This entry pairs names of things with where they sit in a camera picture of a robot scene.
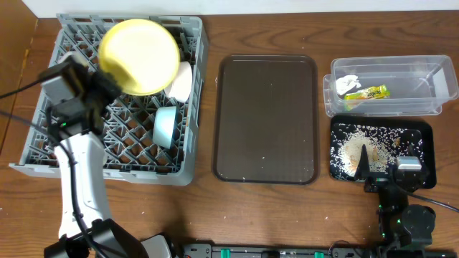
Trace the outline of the blue bowl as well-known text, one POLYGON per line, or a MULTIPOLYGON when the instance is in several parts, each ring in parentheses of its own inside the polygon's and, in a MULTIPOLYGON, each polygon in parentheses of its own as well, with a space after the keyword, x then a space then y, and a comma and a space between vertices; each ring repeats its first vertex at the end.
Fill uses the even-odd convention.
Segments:
POLYGON ((160 107, 155 114, 152 138, 156 145, 170 148, 176 127, 177 106, 160 107))

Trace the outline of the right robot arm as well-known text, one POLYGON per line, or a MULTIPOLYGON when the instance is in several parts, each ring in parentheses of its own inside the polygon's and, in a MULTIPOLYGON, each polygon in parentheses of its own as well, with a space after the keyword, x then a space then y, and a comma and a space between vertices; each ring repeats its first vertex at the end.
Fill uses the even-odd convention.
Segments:
POLYGON ((429 206, 410 204, 408 198, 422 188, 430 172, 409 148, 408 156, 396 158, 389 172, 370 170, 366 146, 361 147, 354 174, 364 181, 364 191, 379 196, 379 231, 384 241, 365 249, 362 257, 426 257, 432 244, 436 214, 429 206))

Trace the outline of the white tissue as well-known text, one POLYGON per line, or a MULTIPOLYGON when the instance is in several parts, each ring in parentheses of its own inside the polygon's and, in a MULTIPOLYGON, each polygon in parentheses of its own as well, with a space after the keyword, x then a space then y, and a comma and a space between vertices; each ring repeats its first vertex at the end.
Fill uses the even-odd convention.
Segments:
POLYGON ((346 75, 335 80, 336 92, 338 95, 345 95, 348 91, 361 87, 357 75, 346 75))

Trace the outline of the white pink bowl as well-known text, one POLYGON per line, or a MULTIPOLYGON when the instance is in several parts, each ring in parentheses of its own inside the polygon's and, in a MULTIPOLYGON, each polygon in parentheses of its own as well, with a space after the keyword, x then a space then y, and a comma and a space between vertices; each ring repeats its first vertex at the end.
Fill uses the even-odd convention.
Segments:
POLYGON ((188 62, 181 62, 175 79, 164 89, 164 93, 168 98, 174 98, 178 102, 185 103, 189 99, 192 83, 191 65, 188 62))

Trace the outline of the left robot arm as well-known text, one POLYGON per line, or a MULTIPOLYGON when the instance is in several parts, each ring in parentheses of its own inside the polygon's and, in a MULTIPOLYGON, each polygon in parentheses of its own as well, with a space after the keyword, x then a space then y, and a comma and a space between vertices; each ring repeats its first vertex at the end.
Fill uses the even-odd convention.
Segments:
POLYGON ((51 101, 47 137, 54 148, 62 187, 58 242, 45 257, 147 257, 145 247, 111 218, 103 177, 107 107, 122 91, 102 70, 89 72, 71 52, 39 75, 51 101))

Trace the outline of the green snack wrapper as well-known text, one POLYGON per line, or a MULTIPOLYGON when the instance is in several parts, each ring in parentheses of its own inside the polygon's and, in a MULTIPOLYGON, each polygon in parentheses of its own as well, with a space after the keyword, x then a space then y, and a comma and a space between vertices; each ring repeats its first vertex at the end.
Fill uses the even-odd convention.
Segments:
POLYGON ((351 100, 372 100, 388 98, 391 92, 387 89, 386 85, 368 87, 357 92, 349 93, 344 96, 346 101, 351 100))

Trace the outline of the yellow plate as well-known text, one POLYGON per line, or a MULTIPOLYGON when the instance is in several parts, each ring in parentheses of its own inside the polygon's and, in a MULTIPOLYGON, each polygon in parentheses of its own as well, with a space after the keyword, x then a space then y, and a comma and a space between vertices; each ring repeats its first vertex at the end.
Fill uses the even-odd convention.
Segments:
POLYGON ((116 24, 98 47, 98 64, 129 95, 152 95, 168 87, 179 71, 181 57, 172 34, 147 19, 116 24))

